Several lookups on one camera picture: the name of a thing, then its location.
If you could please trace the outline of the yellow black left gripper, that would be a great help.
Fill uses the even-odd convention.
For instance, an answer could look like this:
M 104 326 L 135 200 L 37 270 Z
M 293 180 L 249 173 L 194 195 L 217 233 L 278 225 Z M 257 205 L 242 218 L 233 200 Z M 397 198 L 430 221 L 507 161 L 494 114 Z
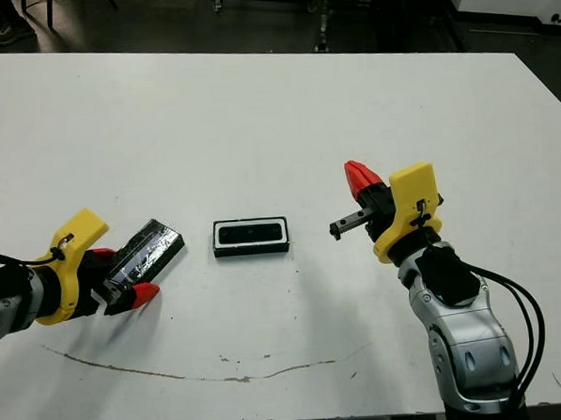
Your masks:
M 47 254 L 31 266 L 43 288 L 36 317 L 39 324 L 51 326 L 94 312 L 97 302 L 92 291 L 101 284 L 117 254 L 114 249 L 94 246 L 107 230 L 108 225 L 95 213 L 82 209 L 55 232 Z M 121 292 L 104 314 L 136 310 L 160 290 L 152 283 L 138 283 Z

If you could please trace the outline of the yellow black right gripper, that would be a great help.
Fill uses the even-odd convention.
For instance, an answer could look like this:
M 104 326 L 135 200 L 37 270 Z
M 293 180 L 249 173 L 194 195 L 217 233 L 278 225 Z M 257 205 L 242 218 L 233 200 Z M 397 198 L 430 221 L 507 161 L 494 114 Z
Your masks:
M 443 203 L 430 163 L 413 164 L 384 182 L 362 163 L 344 164 L 351 195 L 360 209 L 329 225 L 335 239 L 365 226 L 374 254 L 383 264 L 401 263 L 440 240 L 443 226 L 436 211 Z

